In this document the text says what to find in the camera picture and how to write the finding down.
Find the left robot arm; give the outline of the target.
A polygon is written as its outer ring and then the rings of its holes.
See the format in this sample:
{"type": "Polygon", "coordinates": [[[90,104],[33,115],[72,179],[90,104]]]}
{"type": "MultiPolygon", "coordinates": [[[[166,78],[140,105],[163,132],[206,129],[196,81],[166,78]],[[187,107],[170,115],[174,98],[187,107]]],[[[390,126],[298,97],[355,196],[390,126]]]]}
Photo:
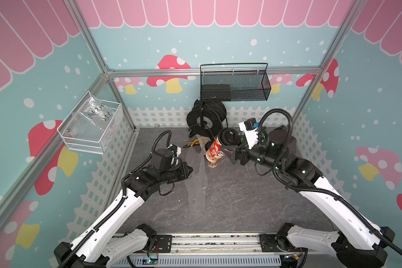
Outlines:
{"type": "Polygon", "coordinates": [[[141,224],[133,232],[112,242],[111,238],[131,214],[163,184],[175,184],[189,178],[192,167],[180,158],[181,148],[169,145],[157,149],[140,166],[127,174],[115,200],[72,242],[60,243],[54,251],[61,268],[110,268],[128,255],[149,253],[157,245],[157,233],[141,224]]]}

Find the clear plastic carrier bag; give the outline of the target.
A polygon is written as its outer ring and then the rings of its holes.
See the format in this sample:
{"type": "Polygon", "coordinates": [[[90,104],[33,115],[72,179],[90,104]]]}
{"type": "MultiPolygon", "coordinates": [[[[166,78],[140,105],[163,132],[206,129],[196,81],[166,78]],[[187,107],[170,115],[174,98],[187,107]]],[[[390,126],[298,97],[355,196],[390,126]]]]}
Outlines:
{"type": "Polygon", "coordinates": [[[188,204],[190,210],[201,213],[205,209],[208,176],[205,170],[205,151],[200,146],[185,147],[189,141],[181,141],[181,157],[193,168],[189,178],[184,181],[188,192],[188,204]]]}

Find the red milk tea cup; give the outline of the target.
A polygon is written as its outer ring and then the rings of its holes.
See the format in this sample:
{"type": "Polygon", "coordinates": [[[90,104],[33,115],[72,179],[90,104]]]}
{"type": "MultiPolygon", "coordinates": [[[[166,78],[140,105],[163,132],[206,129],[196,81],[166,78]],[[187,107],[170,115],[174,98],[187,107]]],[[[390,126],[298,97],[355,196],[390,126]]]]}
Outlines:
{"type": "Polygon", "coordinates": [[[215,168],[219,159],[224,157],[224,153],[221,150],[221,143],[218,139],[207,142],[205,146],[205,157],[210,168],[215,168]]]}
{"type": "Polygon", "coordinates": [[[241,145],[240,134],[234,128],[223,128],[218,134],[218,141],[221,145],[241,145]]]}

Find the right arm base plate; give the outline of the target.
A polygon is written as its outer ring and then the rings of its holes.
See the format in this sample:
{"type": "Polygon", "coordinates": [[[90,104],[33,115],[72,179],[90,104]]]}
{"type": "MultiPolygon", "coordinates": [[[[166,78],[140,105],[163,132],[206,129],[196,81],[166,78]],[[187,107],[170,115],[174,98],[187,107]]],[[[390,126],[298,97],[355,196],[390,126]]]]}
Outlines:
{"type": "Polygon", "coordinates": [[[259,241],[262,252],[304,252],[302,248],[294,247],[285,236],[274,233],[262,233],[259,241]]]}

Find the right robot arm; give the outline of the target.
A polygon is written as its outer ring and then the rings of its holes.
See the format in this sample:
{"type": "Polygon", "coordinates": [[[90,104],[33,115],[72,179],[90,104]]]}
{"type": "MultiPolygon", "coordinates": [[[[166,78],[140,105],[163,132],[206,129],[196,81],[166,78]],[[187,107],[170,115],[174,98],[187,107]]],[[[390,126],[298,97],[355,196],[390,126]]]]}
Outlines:
{"type": "Polygon", "coordinates": [[[283,252],[303,248],[337,258],[347,268],[381,268],[387,259],[386,247],[402,256],[402,249],[393,244],[395,233],[388,227],[379,227],[350,205],[330,184],[322,172],[310,161],[296,155],[297,141],[287,136],[288,128],[280,126],[264,136],[263,141],[250,144],[258,137],[253,129],[242,138],[232,128],[218,135],[221,151],[236,163],[268,168],[267,174],[316,205],[338,228],[326,232],[285,223],[274,237],[260,237],[263,249],[276,247],[283,252]]]}

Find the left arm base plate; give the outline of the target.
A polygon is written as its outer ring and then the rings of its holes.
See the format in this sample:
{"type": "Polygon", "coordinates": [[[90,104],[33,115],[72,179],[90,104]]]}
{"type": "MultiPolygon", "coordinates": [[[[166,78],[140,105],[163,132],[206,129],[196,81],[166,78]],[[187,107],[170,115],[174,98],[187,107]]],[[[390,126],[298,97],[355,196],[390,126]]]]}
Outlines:
{"type": "Polygon", "coordinates": [[[146,251],[148,253],[171,253],[172,235],[155,235],[148,239],[146,251]]]}

